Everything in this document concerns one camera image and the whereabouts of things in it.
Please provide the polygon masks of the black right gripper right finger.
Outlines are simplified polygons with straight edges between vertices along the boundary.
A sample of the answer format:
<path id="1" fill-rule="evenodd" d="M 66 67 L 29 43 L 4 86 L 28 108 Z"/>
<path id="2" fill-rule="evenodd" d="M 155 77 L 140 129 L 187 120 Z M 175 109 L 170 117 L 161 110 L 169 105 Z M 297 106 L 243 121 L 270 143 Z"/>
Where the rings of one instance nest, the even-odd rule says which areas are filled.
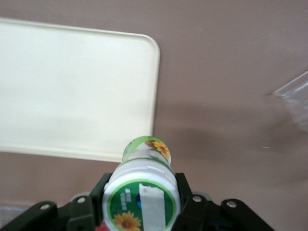
<path id="1" fill-rule="evenodd" d="M 226 199 L 220 205 L 193 193 L 183 173 L 175 174 L 181 212 L 174 223 L 176 231 L 272 231 L 273 228 L 248 205 Z"/>

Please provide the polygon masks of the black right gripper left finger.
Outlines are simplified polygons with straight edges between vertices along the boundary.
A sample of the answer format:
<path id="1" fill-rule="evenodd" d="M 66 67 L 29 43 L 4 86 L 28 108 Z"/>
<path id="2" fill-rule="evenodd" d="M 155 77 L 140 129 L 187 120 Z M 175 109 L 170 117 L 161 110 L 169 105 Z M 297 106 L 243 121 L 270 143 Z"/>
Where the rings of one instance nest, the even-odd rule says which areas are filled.
<path id="1" fill-rule="evenodd" d="M 103 190 L 111 177 L 106 173 L 90 193 L 76 195 L 59 207 L 41 201 L 13 218 L 2 231 L 108 231 L 103 221 Z"/>

